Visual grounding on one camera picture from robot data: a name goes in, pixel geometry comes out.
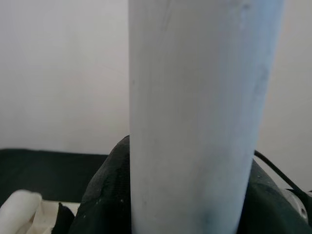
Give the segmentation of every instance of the black cloth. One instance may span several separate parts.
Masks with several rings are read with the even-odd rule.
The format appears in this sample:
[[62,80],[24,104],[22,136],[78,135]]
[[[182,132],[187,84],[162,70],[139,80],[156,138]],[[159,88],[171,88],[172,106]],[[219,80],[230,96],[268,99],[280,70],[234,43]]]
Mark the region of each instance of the black cloth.
[[312,234],[310,226],[254,161],[238,234]]
[[51,234],[67,234],[74,218],[72,211],[59,203],[58,216]]
[[81,202],[107,155],[0,150],[0,206],[16,190],[38,192],[45,200]]
[[129,136],[121,140],[91,179],[69,234],[130,234]]

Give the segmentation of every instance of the dark green surface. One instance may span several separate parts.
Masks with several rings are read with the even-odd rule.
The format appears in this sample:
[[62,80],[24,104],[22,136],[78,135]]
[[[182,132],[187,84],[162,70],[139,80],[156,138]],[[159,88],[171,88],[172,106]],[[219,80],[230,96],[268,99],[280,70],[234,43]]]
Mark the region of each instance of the dark green surface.
[[32,150],[0,150],[0,205],[11,193],[26,189],[43,199],[81,202],[92,176],[107,155]]

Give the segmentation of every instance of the white cloth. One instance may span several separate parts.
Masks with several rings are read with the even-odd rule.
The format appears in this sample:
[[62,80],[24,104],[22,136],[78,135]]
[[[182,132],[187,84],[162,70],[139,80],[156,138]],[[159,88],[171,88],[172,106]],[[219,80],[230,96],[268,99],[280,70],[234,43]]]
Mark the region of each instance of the white cloth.
[[[79,203],[62,202],[74,215]],[[0,234],[51,234],[59,202],[44,201],[40,194],[19,190],[0,208]]]

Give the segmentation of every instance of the white cylinder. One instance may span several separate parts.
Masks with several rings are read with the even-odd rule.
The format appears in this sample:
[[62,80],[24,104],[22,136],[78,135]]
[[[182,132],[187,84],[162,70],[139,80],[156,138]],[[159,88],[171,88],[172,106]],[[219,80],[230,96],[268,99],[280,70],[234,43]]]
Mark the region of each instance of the white cylinder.
[[234,234],[283,0],[129,0],[135,234]]

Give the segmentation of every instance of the black cable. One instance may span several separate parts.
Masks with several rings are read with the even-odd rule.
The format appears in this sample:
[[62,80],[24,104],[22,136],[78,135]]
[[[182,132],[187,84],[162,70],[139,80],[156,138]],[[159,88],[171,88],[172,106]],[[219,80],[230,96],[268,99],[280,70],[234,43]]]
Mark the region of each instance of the black cable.
[[255,150],[254,155],[266,163],[275,173],[277,173],[289,186],[291,186],[296,192],[304,193],[291,179],[289,179],[280,169],[278,169],[270,160],[268,160],[263,154]]

